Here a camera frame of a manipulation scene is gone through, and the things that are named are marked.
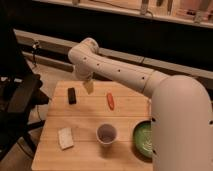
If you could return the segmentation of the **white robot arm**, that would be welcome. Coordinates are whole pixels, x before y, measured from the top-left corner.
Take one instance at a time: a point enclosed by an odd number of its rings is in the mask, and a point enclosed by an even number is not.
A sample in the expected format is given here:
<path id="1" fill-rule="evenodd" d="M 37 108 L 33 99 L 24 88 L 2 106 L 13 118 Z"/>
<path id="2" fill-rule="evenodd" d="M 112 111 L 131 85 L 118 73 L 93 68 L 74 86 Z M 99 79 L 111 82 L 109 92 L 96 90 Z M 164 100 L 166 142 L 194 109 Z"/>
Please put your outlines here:
<path id="1" fill-rule="evenodd" d="M 86 38 L 68 52 L 76 75 L 100 74 L 151 99 L 153 171 L 213 171 L 213 107 L 205 87 L 186 75 L 167 75 L 98 54 Z"/>

